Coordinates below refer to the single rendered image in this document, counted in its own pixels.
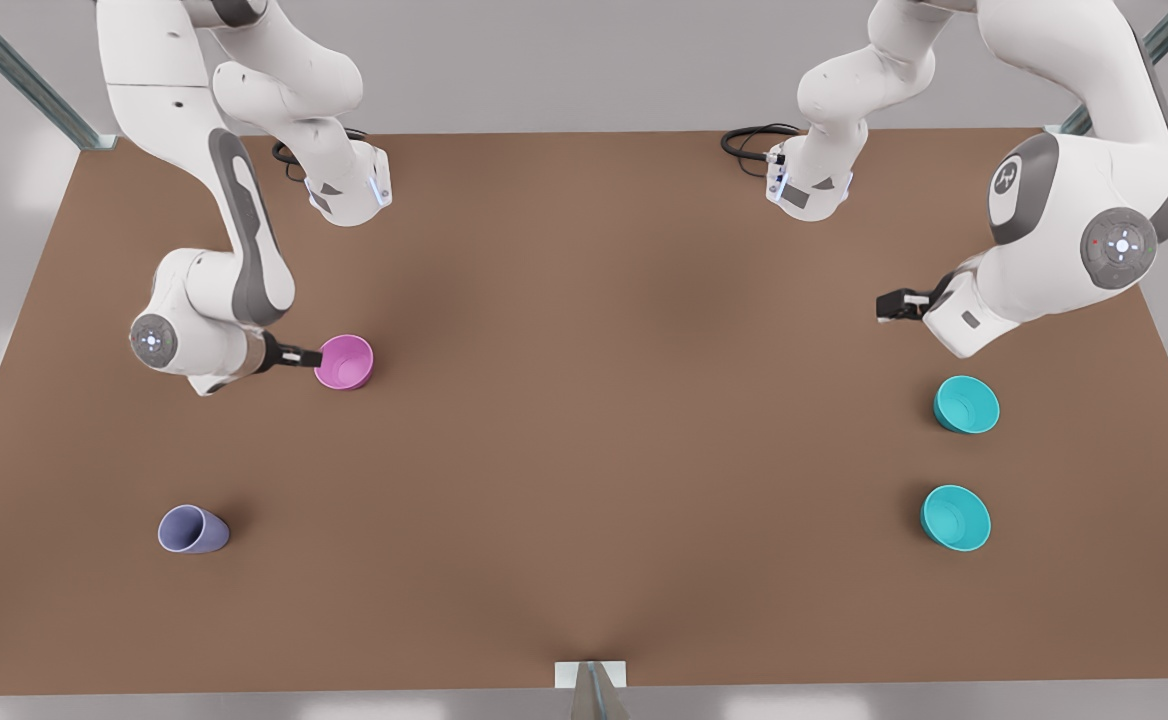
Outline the pink bowl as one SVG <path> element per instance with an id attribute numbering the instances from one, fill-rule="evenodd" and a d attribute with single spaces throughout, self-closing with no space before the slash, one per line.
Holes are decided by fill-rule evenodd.
<path id="1" fill-rule="evenodd" d="M 340 334 L 324 342 L 322 361 L 314 375 L 325 388 L 352 392 L 369 382 L 374 368 L 374 351 L 363 337 Z"/>

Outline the teal bowl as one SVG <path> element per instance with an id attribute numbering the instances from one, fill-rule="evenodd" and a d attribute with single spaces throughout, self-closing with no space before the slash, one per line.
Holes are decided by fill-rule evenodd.
<path id="1" fill-rule="evenodd" d="M 931 541 L 948 551 L 980 551 L 990 538 L 990 511 L 982 498 L 953 484 L 931 489 L 922 501 L 919 522 Z"/>
<path id="2" fill-rule="evenodd" d="M 978 378 L 953 375 L 936 389 L 933 416 L 950 432 L 981 434 L 995 428 L 1001 414 L 996 393 Z"/>

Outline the lavender cup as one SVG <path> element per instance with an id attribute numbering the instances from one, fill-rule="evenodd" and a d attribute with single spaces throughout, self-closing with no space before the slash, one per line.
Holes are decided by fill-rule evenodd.
<path id="1" fill-rule="evenodd" d="M 171 508 L 157 529 L 164 551 L 172 553 L 210 553 L 229 542 L 228 525 L 190 503 Z"/>

